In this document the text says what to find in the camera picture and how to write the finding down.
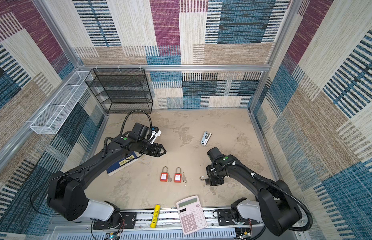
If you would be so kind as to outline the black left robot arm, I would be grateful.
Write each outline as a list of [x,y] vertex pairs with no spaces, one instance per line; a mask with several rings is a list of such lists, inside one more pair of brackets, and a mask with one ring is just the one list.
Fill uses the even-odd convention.
[[51,176],[47,206],[67,221],[98,220],[117,225],[121,221],[120,209],[109,202],[86,197],[85,189],[113,164],[136,152],[161,157],[166,153],[162,144],[155,143],[161,134],[158,127],[136,123],[131,131],[115,138],[107,137],[102,151],[67,172],[58,171]]

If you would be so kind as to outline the small black padlock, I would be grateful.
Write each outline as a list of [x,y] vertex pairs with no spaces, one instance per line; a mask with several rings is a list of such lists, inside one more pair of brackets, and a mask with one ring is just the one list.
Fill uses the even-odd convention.
[[200,176],[200,181],[202,181],[206,185],[210,185],[210,179],[208,177]]

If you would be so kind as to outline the red padlock with label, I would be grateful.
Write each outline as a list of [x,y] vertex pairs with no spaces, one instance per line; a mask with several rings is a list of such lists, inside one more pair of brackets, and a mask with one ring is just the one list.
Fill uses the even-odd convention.
[[160,181],[161,182],[167,182],[169,179],[169,173],[168,173],[168,167],[164,166],[162,168],[161,176],[160,176]]

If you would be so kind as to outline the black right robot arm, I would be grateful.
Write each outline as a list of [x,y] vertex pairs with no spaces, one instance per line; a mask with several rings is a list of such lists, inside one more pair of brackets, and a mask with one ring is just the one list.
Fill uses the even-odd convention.
[[207,184],[220,186],[225,183],[225,177],[230,177],[250,190],[258,200],[258,210],[254,213],[248,210],[240,213],[243,219],[255,220],[256,214],[260,214],[259,221],[276,236],[291,230],[302,219],[298,199],[292,195],[284,181],[275,182],[257,174],[235,156],[222,154],[217,147],[210,149],[207,155],[211,161],[206,167]]

